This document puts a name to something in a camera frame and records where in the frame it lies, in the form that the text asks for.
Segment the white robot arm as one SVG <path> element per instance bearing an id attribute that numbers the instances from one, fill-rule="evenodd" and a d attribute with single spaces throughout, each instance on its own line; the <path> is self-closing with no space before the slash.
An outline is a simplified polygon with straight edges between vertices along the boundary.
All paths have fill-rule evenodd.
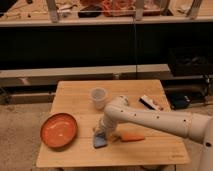
<path id="1" fill-rule="evenodd" d="M 203 145 L 198 171 L 213 171 L 213 116 L 191 112 L 144 110 L 117 96 L 104 108 L 99 130 L 108 136 L 119 123 L 133 123 L 188 138 Z"/>

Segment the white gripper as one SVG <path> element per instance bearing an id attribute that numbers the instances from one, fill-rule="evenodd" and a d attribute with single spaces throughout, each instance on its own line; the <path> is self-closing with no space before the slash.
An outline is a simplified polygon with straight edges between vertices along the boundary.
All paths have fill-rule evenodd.
<path id="1" fill-rule="evenodd" d="M 112 121 L 110 118 L 103 116 L 98 122 L 97 131 L 104 133 L 105 135 L 110 135 L 116 130 L 117 123 Z"/>

